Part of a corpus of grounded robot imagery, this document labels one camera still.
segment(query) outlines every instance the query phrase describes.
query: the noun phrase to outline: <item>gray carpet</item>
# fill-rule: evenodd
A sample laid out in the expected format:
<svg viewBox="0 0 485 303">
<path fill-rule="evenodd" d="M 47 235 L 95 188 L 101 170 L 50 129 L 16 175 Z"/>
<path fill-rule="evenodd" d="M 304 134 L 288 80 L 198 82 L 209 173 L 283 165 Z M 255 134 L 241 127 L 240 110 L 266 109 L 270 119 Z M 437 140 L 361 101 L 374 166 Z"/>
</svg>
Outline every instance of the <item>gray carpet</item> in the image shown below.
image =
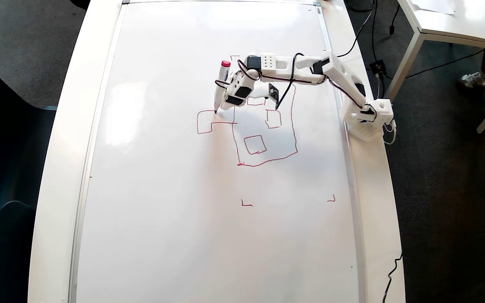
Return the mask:
<svg viewBox="0 0 485 303">
<path fill-rule="evenodd" d="M 401 10 L 396 33 L 388 35 L 396 6 L 379 0 L 375 24 L 376 55 L 391 77 L 412 37 Z M 0 0 L 0 77 L 33 105 L 56 105 L 83 16 L 69 0 Z M 350 16 L 358 29 L 367 13 Z M 369 65 L 371 19 L 359 42 Z M 477 50 L 425 42 L 411 73 Z M 480 60 L 481 54 L 407 79 L 394 103 L 398 139 L 387 150 L 408 303 L 485 303 L 485 132 L 475 131 L 485 116 L 485 91 L 455 83 L 478 71 Z M 376 92 L 377 80 L 368 76 Z"/>
</svg>

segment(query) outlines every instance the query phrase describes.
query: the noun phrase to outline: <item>black chair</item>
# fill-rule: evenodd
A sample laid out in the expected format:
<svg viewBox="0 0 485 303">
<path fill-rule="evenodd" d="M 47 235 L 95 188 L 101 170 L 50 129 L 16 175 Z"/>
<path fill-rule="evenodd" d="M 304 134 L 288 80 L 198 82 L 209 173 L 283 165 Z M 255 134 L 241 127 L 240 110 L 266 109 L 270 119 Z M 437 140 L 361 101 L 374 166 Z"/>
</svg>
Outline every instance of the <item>black chair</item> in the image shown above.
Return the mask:
<svg viewBox="0 0 485 303">
<path fill-rule="evenodd" d="M 91 2 L 91 0 L 71 0 L 71 2 L 79 7 L 79 8 L 83 8 L 84 10 L 87 10 L 87 8 L 89 7 L 89 2 Z"/>
<path fill-rule="evenodd" d="M 0 209 L 15 200 L 36 208 L 55 115 L 23 101 L 0 79 Z"/>
<path fill-rule="evenodd" d="M 0 211 L 0 303 L 27 302 L 35 209 L 11 201 Z"/>
</svg>

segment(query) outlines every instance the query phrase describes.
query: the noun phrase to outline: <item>white robotic arm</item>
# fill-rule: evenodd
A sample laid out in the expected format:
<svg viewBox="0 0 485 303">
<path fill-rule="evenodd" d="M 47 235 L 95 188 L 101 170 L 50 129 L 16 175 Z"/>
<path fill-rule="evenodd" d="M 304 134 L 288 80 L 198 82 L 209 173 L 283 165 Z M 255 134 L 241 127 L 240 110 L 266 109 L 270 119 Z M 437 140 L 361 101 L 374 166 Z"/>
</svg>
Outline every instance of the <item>white robotic arm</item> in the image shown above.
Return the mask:
<svg viewBox="0 0 485 303">
<path fill-rule="evenodd" d="M 390 125 L 394 118 L 390 100 L 377 99 L 367 103 L 361 79 L 330 50 L 319 57 L 300 53 L 294 57 L 276 56 L 273 53 L 261 53 L 259 56 L 250 54 L 244 61 L 239 60 L 237 63 L 239 71 L 231 74 L 227 81 L 216 81 L 224 91 L 216 95 L 215 108 L 226 110 L 233 106 L 242 107 L 248 98 L 261 97 L 271 98 L 277 108 L 283 100 L 283 97 L 278 98 L 277 88 L 271 84 L 256 83 L 258 80 L 303 85 L 319 85 L 328 80 L 352 100 L 342 104 L 341 118 L 354 136 L 367 142 L 382 138 L 382 126 Z"/>
</svg>

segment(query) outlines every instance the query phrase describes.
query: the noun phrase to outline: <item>red drawing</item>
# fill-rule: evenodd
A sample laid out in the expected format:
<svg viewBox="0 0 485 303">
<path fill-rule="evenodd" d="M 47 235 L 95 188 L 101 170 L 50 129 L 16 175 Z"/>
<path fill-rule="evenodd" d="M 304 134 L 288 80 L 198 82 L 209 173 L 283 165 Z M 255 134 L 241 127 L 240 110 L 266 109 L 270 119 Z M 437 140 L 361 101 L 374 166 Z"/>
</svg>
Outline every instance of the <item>red drawing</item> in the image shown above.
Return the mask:
<svg viewBox="0 0 485 303">
<path fill-rule="evenodd" d="M 246 145 L 246 150 L 248 150 L 248 154 L 254 155 L 259 153 L 264 153 L 267 151 L 267 147 L 265 146 L 265 142 L 263 142 L 263 136 L 250 136 L 244 138 L 244 145 Z"/>
<path fill-rule="evenodd" d="M 218 114 L 211 109 L 200 111 L 197 115 L 197 132 L 207 134 L 220 125 L 231 125 L 238 166 L 257 167 L 287 159 L 298 153 L 293 123 L 296 91 L 297 85 L 293 84 L 278 110 L 274 109 L 274 102 L 260 98 L 251 103 L 252 106 L 233 107 L 233 110 L 218 111 Z"/>
<path fill-rule="evenodd" d="M 224 123 L 224 124 L 236 124 L 234 121 L 231 121 L 231 122 L 227 122 L 227 121 L 222 121 L 222 120 L 219 120 L 219 121 L 211 121 L 208 123 L 208 128 L 205 126 L 205 125 L 201 125 L 199 124 L 199 121 L 210 121 L 210 120 L 207 120 L 205 118 L 199 118 L 200 115 L 209 115 L 211 116 L 213 119 L 221 119 L 221 116 L 219 115 L 215 115 L 214 114 L 214 110 L 213 109 L 207 109 L 205 111 L 200 111 L 198 112 L 198 121 L 197 121 L 197 125 L 198 125 L 198 134 L 201 135 L 201 134 L 206 134 L 206 133 L 210 133 L 212 132 L 212 125 L 213 124 L 217 124 L 217 123 Z"/>
<path fill-rule="evenodd" d="M 242 206 L 251 206 L 251 207 L 254 207 L 253 205 L 245 205 L 245 204 L 244 204 L 244 201 L 242 201 L 242 199 L 241 199 L 241 205 L 242 205 Z"/>
<path fill-rule="evenodd" d="M 278 128 L 281 126 L 281 113 L 275 109 L 266 109 L 267 120 L 265 123 L 269 128 Z"/>
</svg>

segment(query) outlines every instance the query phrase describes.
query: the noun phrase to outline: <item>white table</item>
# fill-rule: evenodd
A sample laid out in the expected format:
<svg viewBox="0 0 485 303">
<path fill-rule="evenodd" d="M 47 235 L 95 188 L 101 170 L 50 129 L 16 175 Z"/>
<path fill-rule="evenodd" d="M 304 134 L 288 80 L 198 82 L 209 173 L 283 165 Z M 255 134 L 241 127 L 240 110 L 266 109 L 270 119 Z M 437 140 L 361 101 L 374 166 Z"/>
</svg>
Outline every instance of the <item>white table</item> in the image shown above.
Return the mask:
<svg viewBox="0 0 485 303">
<path fill-rule="evenodd" d="M 354 40 L 344 4 L 337 0 L 322 2 L 334 49 L 342 53 Z M 109 56 L 111 37 L 121 7 L 120 0 L 93 0 L 67 72 L 54 121 L 46 164 L 40 188 L 31 266 L 29 270 L 29 302 L 67 302 L 69 276 L 75 245 L 75 227 L 79 199 L 83 188 L 87 150 L 92 136 L 93 117 L 101 89 L 104 67 Z M 333 29 L 348 28 L 336 31 Z M 346 62 L 359 75 L 365 74 L 358 48 Z M 369 80 L 363 77 L 366 88 Z M 382 142 L 364 143 L 351 138 L 352 161 L 358 187 L 362 218 L 363 255 L 367 302 L 380 302 L 388 272 L 401 252 L 398 218 L 392 180 Z M 402 262 L 393 275 L 387 302 L 404 302 Z"/>
<path fill-rule="evenodd" d="M 425 40 L 485 48 L 485 0 L 449 0 L 454 15 L 421 10 L 410 0 L 398 0 L 414 35 L 385 98 L 393 100 Z"/>
</svg>

